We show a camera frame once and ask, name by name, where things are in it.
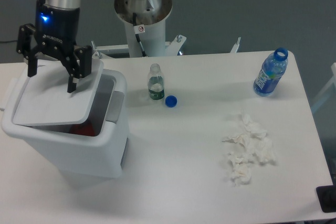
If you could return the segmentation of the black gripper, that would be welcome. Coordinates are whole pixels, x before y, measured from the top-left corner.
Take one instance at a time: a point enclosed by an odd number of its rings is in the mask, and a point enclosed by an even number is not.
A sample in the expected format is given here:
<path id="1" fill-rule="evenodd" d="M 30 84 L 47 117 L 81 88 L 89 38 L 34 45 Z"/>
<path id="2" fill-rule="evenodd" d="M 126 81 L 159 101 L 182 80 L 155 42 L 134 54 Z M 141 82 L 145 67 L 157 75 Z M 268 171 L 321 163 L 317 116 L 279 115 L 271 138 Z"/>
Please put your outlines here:
<path id="1" fill-rule="evenodd" d="M 21 25 L 16 46 L 17 53 L 28 62 L 27 76 L 33 77 L 38 68 L 36 54 L 42 50 L 40 44 L 45 43 L 42 53 L 60 60 L 69 74 L 68 93 L 76 90 L 78 80 L 90 75 L 92 68 L 92 47 L 75 46 L 79 4 L 80 0 L 37 0 L 36 28 L 33 24 Z M 34 34 L 40 44 L 31 49 Z"/>

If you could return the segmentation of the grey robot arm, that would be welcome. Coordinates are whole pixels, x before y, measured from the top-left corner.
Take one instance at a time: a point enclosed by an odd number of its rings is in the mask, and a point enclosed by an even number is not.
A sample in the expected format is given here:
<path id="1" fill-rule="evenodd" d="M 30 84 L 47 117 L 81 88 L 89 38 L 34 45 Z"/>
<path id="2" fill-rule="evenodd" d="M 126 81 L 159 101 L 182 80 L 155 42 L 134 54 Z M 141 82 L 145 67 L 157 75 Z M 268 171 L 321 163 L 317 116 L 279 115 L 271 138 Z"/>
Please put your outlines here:
<path id="1" fill-rule="evenodd" d="M 162 0 L 123 0 L 132 25 L 151 24 Z M 76 90 L 77 82 L 91 74 L 92 48 L 76 43 L 81 0 L 36 0 L 35 24 L 20 26 L 16 51 L 28 63 L 29 77 L 37 73 L 37 55 L 59 60 L 69 74 L 67 91 Z"/>

